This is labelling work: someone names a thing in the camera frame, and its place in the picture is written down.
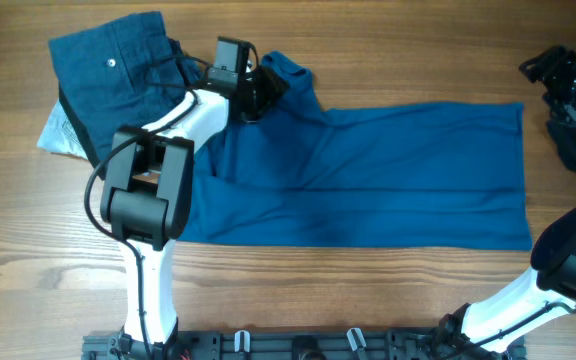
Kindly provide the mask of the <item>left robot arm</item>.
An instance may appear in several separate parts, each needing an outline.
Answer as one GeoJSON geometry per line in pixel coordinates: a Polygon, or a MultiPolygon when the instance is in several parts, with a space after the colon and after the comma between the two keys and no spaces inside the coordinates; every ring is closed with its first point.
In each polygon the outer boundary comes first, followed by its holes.
{"type": "Polygon", "coordinates": [[[127,318],[110,351],[123,359],[180,354],[172,260],[191,209],[194,154],[231,123],[257,122],[287,90],[250,42],[221,36],[214,61],[160,119],[123,127],[90,178],[104,180],[92,224],[117,241],[127,279],[127,318]]]}

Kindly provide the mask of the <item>blue polo shirt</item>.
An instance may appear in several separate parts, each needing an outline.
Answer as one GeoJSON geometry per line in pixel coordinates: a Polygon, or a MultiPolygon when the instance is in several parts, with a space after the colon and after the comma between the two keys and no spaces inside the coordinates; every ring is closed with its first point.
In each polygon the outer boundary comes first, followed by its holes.
{"type": "Polygon", "coordinates": [[[519,103],[320,107],[312,72],[254,125],[195,156],[185,241],[221,245],[528,250],[519,103]]]}

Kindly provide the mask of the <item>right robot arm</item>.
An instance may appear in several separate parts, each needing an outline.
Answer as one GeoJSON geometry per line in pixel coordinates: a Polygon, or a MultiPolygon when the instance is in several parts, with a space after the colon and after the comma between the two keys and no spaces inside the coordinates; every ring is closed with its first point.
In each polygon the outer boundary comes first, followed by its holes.
{"type": "MultiPolygon", "coordinates": [[[[547,131],[564,166],[576,172],[576,52],[554,46],[519,67],[541,82],[547,131]]],[[[437,359],[515,359],[530,331],[576,314],[576,207],[539,236],[529,268],[492,297],[446,315],[430,347],[437,359]]]]}

